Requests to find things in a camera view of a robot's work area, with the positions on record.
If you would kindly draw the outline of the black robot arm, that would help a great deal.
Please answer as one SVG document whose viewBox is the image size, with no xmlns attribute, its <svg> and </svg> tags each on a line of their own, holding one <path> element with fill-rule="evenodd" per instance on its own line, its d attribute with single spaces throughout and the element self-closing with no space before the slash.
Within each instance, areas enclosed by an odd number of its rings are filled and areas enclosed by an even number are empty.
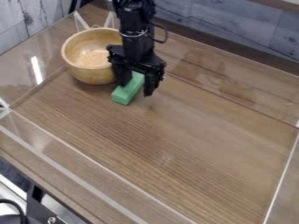
<svg viewBox="0 0 299 224">
<path fill-rule="evenodd" d="M 164 80 L 165 61 L 155 54 L 155 42 L 163 44 L 168 31 L 153 22 L 155 0 L 112 0 L 120 22 L 120 45 L 108 45 L 107 60 L 112 64 L 116 83 L 124 87 L 132 72 L 144 76 L 144 96 L 151 96 Z"/>
</svg>

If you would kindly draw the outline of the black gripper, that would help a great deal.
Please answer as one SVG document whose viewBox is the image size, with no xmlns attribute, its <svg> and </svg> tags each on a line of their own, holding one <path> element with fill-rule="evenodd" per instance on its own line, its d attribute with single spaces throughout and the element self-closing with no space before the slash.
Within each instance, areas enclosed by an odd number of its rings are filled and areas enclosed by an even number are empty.
<svg viewBox="0 0 299 224">
<path fill-rule="evenodd" d="M 164 78 L 164 60 L 155 54 L 155 43 L 165 42 L 155 39 L 153 29 L 139 31 L 119 30 L 121 44 L 108 45 L 108 62 L 112 65 L 116 83 L 124 87 L 132 80 L 132 71 L 144 75 L 144 96 L 151 96 Z"/>
</svg>

